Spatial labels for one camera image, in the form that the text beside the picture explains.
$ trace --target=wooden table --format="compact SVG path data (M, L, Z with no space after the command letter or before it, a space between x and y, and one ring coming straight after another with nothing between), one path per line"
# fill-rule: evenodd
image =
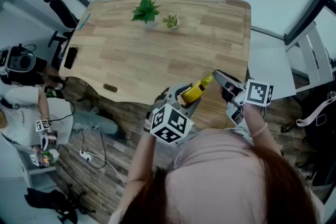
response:
M113 101L145 104L152 104L165 88L196 82L215 69L245 81L251 21L247 2L156 0L159 23L152 29L131 21L131 11L139 3L93 1L69 43L69 47L78 46L77 58L71 69L65 68L66 52L60 75L80 78ZM169 13L178 15L178 29L162 23ZM213 82L207 87L192 116L200 128L226 126L226 103L218 85Z

